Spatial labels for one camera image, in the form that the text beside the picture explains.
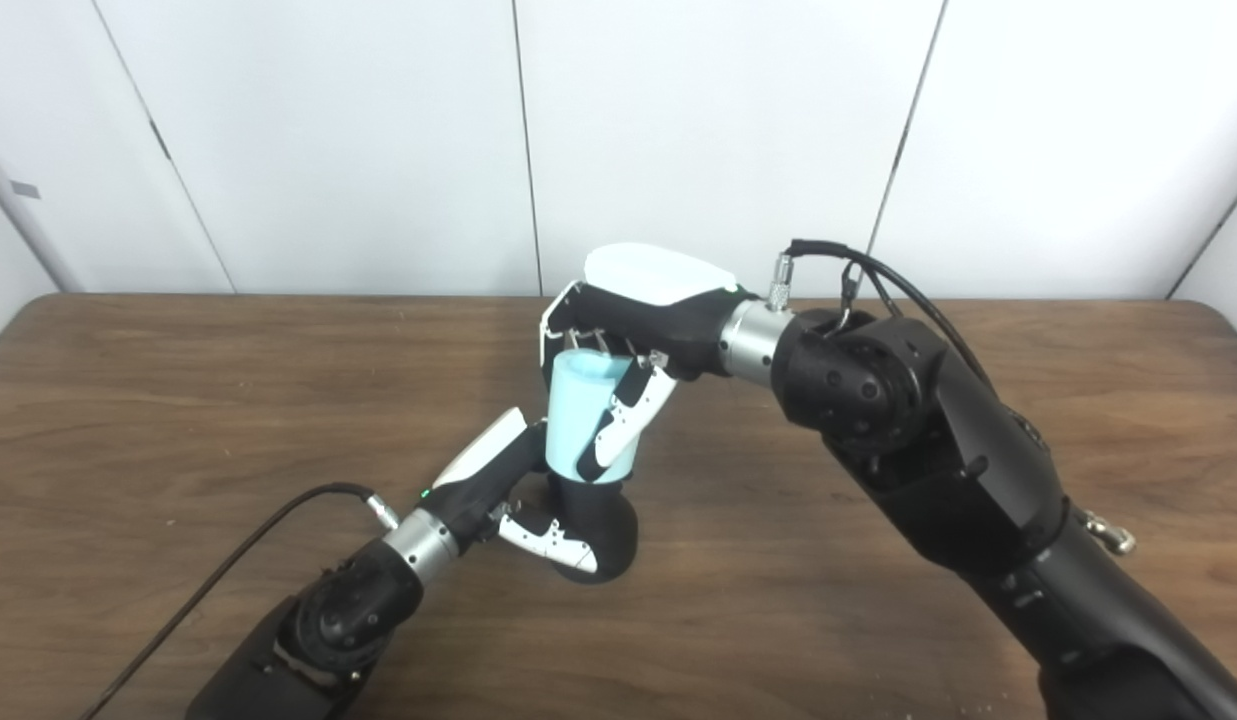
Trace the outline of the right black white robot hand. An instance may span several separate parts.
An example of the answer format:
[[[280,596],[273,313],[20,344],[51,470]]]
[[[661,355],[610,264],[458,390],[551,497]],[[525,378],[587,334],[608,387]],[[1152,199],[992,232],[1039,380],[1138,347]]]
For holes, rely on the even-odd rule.
[[[548,465],[573,482],[618,482],[627,452],[677,384],[726,372],[722,329],[748,299],[734,273],[649,242],[609,242],[541,315]]]

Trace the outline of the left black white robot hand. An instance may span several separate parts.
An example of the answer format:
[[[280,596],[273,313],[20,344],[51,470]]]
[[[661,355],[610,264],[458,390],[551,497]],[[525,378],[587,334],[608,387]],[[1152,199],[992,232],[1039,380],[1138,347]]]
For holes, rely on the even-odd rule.
[[[499,537],[558,568],[597,573],[595,548],[568,537],[562,520],[510,504],[510,494],[526,475],[546,473],[546,435],[548,421],[528,423],[521,409],[510,407],[421,495],[414,511],[429,516],[427,525],[447,555],[443,564]]]

